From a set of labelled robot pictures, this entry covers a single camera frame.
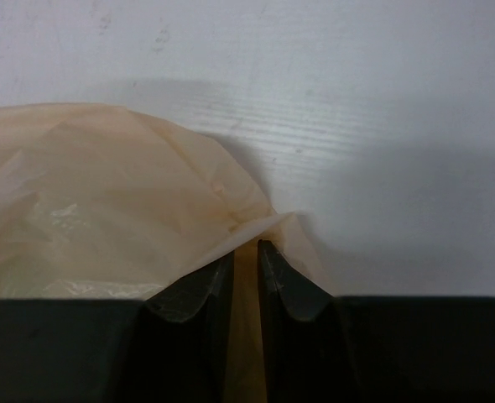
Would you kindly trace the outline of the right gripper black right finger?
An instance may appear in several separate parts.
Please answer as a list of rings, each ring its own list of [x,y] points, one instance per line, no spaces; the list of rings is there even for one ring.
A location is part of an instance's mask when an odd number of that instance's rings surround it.
[[[269,402],[358,402],[347,343],[330,294],[258,242],[258,299]]]

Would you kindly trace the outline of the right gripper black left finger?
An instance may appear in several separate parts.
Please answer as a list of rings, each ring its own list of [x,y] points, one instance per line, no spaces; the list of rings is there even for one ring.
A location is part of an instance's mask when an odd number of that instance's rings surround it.
[[[223,400],[233,281],[229,253],[143,303],[117,401]]]

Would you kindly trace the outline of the translucent banana print plastic bag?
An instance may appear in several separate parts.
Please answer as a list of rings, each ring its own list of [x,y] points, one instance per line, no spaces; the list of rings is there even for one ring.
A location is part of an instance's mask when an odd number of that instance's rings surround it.
[[[264,402],[261,239],[326,280],[297,216],[214,139],[124,107],[0,107],[0,297],[142,300],[234,253],[225,399]]]

